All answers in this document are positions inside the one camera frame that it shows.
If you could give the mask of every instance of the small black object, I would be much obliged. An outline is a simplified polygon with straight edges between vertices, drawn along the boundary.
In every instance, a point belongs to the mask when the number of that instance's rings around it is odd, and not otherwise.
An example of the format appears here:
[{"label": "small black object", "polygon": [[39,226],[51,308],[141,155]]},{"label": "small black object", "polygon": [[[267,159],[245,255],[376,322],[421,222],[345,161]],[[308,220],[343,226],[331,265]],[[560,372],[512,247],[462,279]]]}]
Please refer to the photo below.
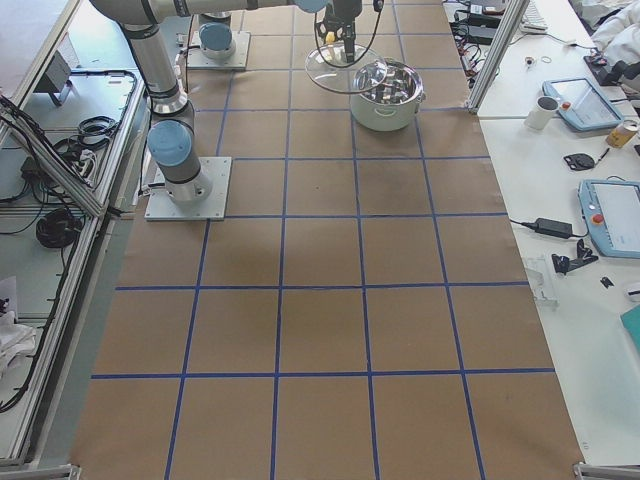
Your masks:
[{"label": "small black object", "polygon": [[572,153],[571,155],[567,155],[563,158],[564,161],[567,162],[569,168],[574,172],[590,170],[596,166],[596,162],[593,160],[591,155],[587,155],[586,153]]},{"label": "small black object", "polygon": [[595,262],[599,259],[597,255],[593,254],[593,250],[589,247],[586,247],[584,244],[584,240],[578,240],[576,245],[577,256],[571,260],[569,257],[565,257],[564,255],[556,255],[555,253],[551,255],[551,261],[553,262],[553,269],[556,273],[562,273],[566,275],[568,272],[573,270],[577,270],[578,268],[584,267],[585,265],[589,265],[590,263]]},{"label": "small black object", "polygon": [[82,230],[82,222],[66,208],[47,213],[36,223],[36,238],[43,247],[64,248],[71,245]]},{"label": "small black object", "polygon": [[600,283],[604,285],[604,288],[613,287],[613,282],[609,279],[609,277],[602,277],[600,279]]},{"label": "small black object", "polygon": [[571,238],[573,236],[573,226],[570,223],[550,220],[548,218],[537,218],[535,222],[522,222],[523,227],[530,228],[540,235],[549,235],[556,238]]}]

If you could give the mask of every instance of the brown paper floor covering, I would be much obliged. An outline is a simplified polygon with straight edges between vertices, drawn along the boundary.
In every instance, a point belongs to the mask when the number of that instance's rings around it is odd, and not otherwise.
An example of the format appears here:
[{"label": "brown paper floor covering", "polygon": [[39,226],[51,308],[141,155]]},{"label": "brown paper floor covering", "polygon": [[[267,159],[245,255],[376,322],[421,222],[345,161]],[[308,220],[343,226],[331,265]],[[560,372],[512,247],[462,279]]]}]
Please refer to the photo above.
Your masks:
[{"label": "brown paper floor covering", "polygon": [[[359,41],[374,24],[359,17]],[[303,71],[313,16],[234,14],[189,72],[220,223],[134,220],[71,460],[90,480],[569,480],[580,452],[442,6],[385,7],[427,100],[367,130]]]}]

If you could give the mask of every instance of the power adapter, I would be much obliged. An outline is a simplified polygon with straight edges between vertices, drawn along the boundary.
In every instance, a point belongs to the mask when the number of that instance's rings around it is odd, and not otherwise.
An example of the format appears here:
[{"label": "power adapter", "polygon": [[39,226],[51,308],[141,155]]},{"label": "power adapter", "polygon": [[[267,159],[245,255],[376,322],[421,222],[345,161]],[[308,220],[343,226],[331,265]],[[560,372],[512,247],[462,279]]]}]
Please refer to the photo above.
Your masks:
[{"label": "power adapter", "polygon": [[573,227],[570,223],[549,220],[548,218],[538,218],[535,222],[521,222],[520,225],[530,228],[540,235],[549,235],[550,237],[564,239],[574,236]]}]

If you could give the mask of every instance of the black clamp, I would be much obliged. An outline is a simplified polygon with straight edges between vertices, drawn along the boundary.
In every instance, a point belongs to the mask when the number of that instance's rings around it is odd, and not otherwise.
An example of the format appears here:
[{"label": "black clamp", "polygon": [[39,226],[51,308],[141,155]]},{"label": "black clamp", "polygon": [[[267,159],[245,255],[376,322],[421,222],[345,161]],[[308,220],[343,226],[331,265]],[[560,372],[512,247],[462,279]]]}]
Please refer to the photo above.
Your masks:
[{"label": "black clamp", "polygon": [[604,286],[604,288],[609,288],[609,287],[614,287],[615,286],[609,277],[602,277],[600,279],[600,283]]},{"label": "black clamp", "polygon": [[599,258],[597,255],[593,254],[593,250],[591,250],[589,247],[585,247],[583,239],[578,240],[576,250],[577,258],[574,258],[573,260],[563,255],[556,255],[555,253],[551,255],[553,268],[556,273],[562,273],[563,275],[566,275],[568,272],[577,270],[578,268],[584,267],[585,265],[589,265]]}]

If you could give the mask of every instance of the glass pot lid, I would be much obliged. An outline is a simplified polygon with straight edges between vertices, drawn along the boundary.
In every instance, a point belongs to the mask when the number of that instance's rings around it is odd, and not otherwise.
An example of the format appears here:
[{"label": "glass pot lid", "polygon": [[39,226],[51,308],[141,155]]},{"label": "glass pot lid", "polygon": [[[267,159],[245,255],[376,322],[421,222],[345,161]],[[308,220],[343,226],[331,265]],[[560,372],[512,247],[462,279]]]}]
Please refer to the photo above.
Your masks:
[{"label": "glass pot lid", "polygon": [[323,45],[307,56],[305,70],[318,86],[334,93],[357,94],[377,87],[387,76],[387,63],[373,50],[355,46],[357,62],[349,64],[342,42]]}]

